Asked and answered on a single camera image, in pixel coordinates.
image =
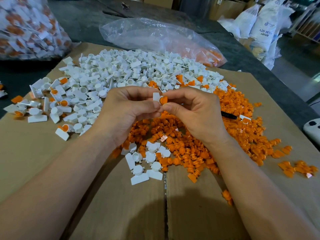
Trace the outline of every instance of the dark green table surface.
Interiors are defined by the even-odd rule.
[[[121,18],[104,14],[103,11],[113,12],[108,7],[122,12],[128,17],[145,17],[193,29],[217,46],[226,57],[228,62],[221,68],[250,72],[300,129],[309,120],[319,117],[312,108],[275,77],[218,22],[188,17],[182,12],[136,1],[125,0],[125,2],[130,5],[128,11],[122,10],[119,0],[48,0],[50,9],[73,42],[82,41],[114,46],[106,42],[99,32],[100,25]],[[44,62],[1,61],[0,81],[6,85],[9,97],[0,99],[0,108],[9,105],[11,98],[29,92],[28,85],[46,76],[58,62],[59,60]],[[4,113],[5,111],[1,110],[0,117]]]

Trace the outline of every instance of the black tool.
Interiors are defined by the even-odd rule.
[[[223,111],[221,111],[221,115],[223,117],[226,117],[226,118],[229,118],[229,119],[233,119],[233,120],[236,120],[238,118],[237,116],[235,116],[232,113],[226,113],[226,112],[223,112]]]

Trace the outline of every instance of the forearm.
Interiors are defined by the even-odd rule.
[[[0,205],[0,239],[58,239],[112,150],[91,129],[77,138]]]
[[[318,239],[318,231],[229,137],[208,145],[252,239]]]

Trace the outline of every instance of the person's left hand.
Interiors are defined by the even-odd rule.
[[[161,116],[163,108],[153,101],[154,92],[160,91],[138,86],[111,89],[92,128],[97,133],[107,133],[116,148],[124,143],[136,121]]]

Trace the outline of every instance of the hand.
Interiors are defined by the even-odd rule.
[[[163,109],[153,101],[154,92],[159,90],[137,86],[111,89],[92,128],[108,134],[116,148],[126,140],[135,122],[161,116]]]
[[[164,95],[169,103],[163,109],[177,116],[204,145],[217,145],[229,139],[217,95],[190,87],[170,90]]]

